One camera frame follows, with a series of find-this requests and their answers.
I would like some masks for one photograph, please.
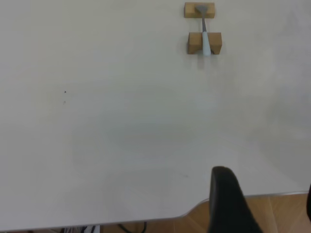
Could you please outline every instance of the wooden clamp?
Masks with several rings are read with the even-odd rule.
[[[207,7],[205,18],[215,18],[215,3],[213,2],[186,2],[185,18],[202,18],[201,13],[195,9],[197,5],[204,5]]]
[[[221,33],[207,33],[212,54],[219,54],[223,45]],[[188,54],[195,54],[203,49],[202,33],[189,33]]]

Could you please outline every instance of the black cable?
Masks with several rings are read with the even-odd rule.
[[[92,227],[91,233],[94,233],[94,230],[95,230],[95,226]]]
[[[118,224],[118,227],[120,227],[126,233],[132,233],[128,229],[126,229],[122,224]],[[144,222],[144,229],[142,230],[141,233],[145,233],[146,229],[147,229],[147,222]]]

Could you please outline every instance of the wooden floor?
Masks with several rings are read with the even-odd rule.
[[[306,213],[307,195],[248,198],[247,203],[264,233],[311,233]],[[179,219],[151,221],[146,233],[206,233],[209,221],[208,202],[202,203]],[[124,225],[140,233],[143,223]],[[103,226],[101,233],[124,233],[118,226]]]

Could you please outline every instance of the table surface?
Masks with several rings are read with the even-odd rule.
[[[0,230],[177,217],[227,166],[245,195],[311,182],[311,1],[0,1]]]

